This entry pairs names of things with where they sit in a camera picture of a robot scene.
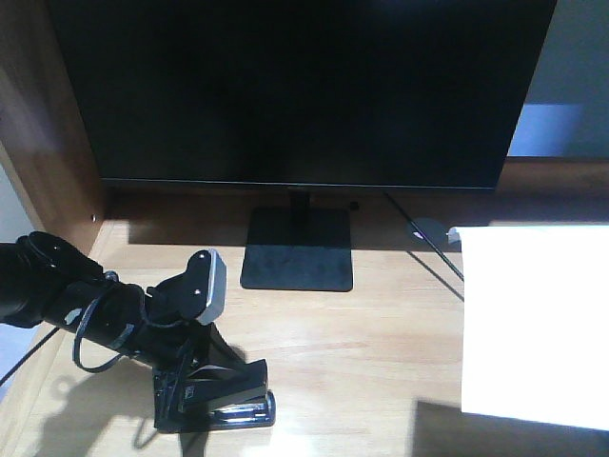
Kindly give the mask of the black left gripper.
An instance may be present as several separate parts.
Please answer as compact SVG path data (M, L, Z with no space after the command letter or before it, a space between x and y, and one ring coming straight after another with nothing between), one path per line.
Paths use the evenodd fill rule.
M246 375L245 360L214 323L197 330L185 324L155 327L142 314L144 304L144 292L135 285L76 282L45 306L45 320L74 334L72 359L81 369L80 349L86 339L117 353L100 369L112 367L122 356L153 368L170 367L194 346L195 376Z

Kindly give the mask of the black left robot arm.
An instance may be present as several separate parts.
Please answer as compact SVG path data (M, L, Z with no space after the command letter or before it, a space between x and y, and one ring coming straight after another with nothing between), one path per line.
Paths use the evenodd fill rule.
M184 272L143 288L46 232L1 246L2 323L47 322L155 368L185 360L195 379L206 369L218 379L246 374L247 363L214 324L225 298L226 265L214 249L195 252Z

